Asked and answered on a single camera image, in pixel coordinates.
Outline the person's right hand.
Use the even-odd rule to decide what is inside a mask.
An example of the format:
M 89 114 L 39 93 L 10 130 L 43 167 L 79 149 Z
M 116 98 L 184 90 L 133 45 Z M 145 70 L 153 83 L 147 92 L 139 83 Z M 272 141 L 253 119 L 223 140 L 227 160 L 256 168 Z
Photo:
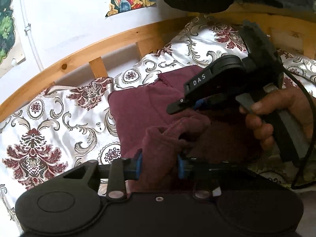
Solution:
M 311 140 L 313 133 L 313 115 L 308 99 L 296 87 L 278 89 L 267 94 L 263 99 L 251 106 L 249 112 L 243 106 L 239 112 L 245 114 L 246 127 L 253 131 L 254 137 L 260 141 L 263 150 L 269 150 L 274 145 L 274 126 L 263 122 L 262 115 L 268 115 L 277 110 L 288 110 L 300 123 L 306 139 Z

